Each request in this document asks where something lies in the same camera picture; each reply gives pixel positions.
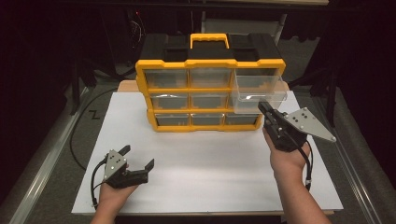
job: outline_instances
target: human hand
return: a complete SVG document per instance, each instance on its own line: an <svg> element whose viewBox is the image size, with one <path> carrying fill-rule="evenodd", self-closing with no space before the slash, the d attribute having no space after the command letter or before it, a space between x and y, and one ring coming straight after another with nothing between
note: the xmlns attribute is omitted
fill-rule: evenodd
<svg viewBox="0 0 396 224"><path fill-rule="evenodd" d="M128 197L138 186L113 189L107 183L100 188L99 204L91 223L113 223Z"/></svg>
<svg viewBox="0 0 396 224"><path fill-rule="evenodd" d="M298 150L292 152L285 152L276 149L274 143L271 140L270 135L262 128L265 141L271 150L271 167L274 170L274 177L276 181L302 181L303 169L305 166L305 160ZM309 145L305 143L302 147L306 156L309 155Z"/></svg>

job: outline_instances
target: carrying handle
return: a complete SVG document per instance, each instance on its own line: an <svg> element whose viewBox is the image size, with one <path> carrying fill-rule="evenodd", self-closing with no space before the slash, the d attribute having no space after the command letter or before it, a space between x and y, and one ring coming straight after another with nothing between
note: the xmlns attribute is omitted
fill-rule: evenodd
<svg viewBox="0 0 396 224"><path fill-rule="evenodd" d="M230 48L226 34L191 34L190 49L192 49L192 43L194 41L224 41L225 48Z"/></svg>

